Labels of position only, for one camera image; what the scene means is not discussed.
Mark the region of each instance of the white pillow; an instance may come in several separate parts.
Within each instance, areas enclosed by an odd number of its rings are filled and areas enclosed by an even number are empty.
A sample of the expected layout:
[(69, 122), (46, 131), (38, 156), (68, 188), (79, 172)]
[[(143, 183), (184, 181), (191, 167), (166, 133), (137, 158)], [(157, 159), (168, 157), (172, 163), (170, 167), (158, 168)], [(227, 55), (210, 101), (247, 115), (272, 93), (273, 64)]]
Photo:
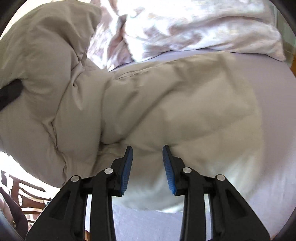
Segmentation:
[(115, 12), (111, 0), (92, 0), (101, 8), (102, 18), (91, 38), (87, 57), (100, 69), (113, 70), (132, 62), (131, 54), (122, 37), (124, 21)]
[(285, 60), (267, 0), (118, 0), (127, 14), (124, 39), (132, 58), (211, 48)]

